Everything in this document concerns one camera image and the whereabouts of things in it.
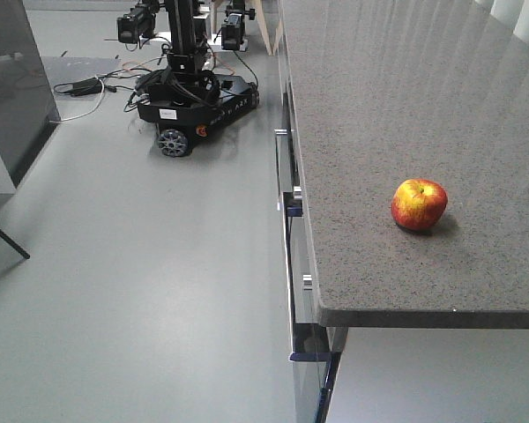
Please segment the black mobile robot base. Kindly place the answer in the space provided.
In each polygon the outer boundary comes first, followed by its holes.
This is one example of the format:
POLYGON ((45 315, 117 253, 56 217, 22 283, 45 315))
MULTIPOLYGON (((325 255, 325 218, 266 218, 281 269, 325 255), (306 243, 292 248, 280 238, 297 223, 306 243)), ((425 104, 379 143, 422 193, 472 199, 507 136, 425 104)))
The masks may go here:
POLYGON ((183 157, 211 128, 256 108, 258 82, 207 67, 211 35, 199 1, 140 1, 117 19, 118 40, 138 45, 157 38, 160 10, 168 14, 170 34, 161 48, 168 64, 139 78, 128 105, 155 125, 162 154, 183 157))

